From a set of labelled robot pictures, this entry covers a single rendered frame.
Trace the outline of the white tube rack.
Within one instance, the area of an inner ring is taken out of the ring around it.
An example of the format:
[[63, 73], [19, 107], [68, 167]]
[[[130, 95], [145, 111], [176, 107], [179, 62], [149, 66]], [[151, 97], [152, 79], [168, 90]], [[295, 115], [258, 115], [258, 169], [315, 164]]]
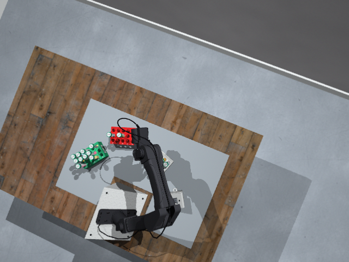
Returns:
[[174, 162], [169, 156], [167, 156], [163, 151], [163, 158], [166, 158], [165, 162], [170, 162], [170, 164], [167, 167], [164, 167], [164, 172], [171, 166], [171, 164]]

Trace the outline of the red test tube rack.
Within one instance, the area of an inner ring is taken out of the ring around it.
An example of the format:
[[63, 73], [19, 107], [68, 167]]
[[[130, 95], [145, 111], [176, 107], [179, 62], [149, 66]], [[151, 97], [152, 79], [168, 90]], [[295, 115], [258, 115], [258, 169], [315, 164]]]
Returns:
[[[126, 130], [127, 132], [131, 133], [131, 129], [135, 129], [135, 128], [126, 128], [126, 127], [121, 127], [122, 129]], [[121, 145], [134, 145], [132, 144], [132, 138], [131, 138], [131, 134], [123, 131], [122, 129], [120, 129], [119, 127], [111, 127], [111, 133], [115, 134], [115, 137], [111, 136], [110, 139], [110, 143], [111, 144], [121, 144]], [[117, 133], [122, 133], [125, 135], [125, 137], [117, 137]]]

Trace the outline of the grey bench mat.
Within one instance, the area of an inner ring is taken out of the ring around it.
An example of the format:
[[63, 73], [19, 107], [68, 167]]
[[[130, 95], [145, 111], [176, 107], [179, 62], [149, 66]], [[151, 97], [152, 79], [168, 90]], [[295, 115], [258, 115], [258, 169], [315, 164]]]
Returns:
[[[153, 193], [143, 164], [134, 160], [134, 145], [111, 144], [106, 136], [111, 127], [119, 127], [120, 118], [147, 127], [150, 142], [174, 161], [165, 177], [170, 192], [183, 191], [184, 208], [161, 236], [191, 249], [229, 158], [225, 153], [91, 98], [56, 186], [95, 205], [114, 176]], [[96, 142], [102, 142], [109, 156], [88, 169], [77, 169], [81, 163], [74, 163], [71, 155]]]

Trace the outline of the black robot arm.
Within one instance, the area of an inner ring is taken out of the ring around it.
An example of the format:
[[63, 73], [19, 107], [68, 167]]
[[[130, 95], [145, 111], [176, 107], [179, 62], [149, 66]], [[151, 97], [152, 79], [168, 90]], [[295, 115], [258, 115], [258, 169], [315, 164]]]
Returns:
[[133, 157], [141, 161], [151, 183], [155, 211], [137, 216], [137, 211], [132, 209], [100, 209], [96, 224], [115, 224], [117, 225], [116, 231], [121, 231], [122, 234], [146, 229], [151, 232], [166, 226], [170, 207], [167, 227], [172, 226], [181, 207], [180, 204], [175, 205], [171, 196], [164, 173], [161, 148], [158, 144], [153, 144], [157, 160], [155, 150], [149, 141], [136, 135], [131, 135], [131, 138], [134, 144]]

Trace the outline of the green test tube rack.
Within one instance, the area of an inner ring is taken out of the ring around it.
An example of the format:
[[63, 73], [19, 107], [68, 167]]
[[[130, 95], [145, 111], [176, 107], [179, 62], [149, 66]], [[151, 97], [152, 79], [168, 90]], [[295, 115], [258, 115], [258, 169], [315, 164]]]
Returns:
[[88, 169], [90, 167], [92, 167], [93, 165], [95, 165], [96, 163], [100, 162], [101, 160], [105, 159], [106, 157], [108, 157], [108, 153], [106, 152], [102, 142], [96, 142], [94, 143], [94, 145], [98, 145], [98, 148], [86, 148], [90, 149], [90, 151], [96, 151], [97, 154], [95, 154], [94, 156], [99, 156], [99, 159], [94, 159], [94, 160], [90, 160], [89, 158], [87, 160], [85, 160], [84, 162], [81, 162], [81, 164], [86, 163], [87, 165], [84, 166], [84, 169]]

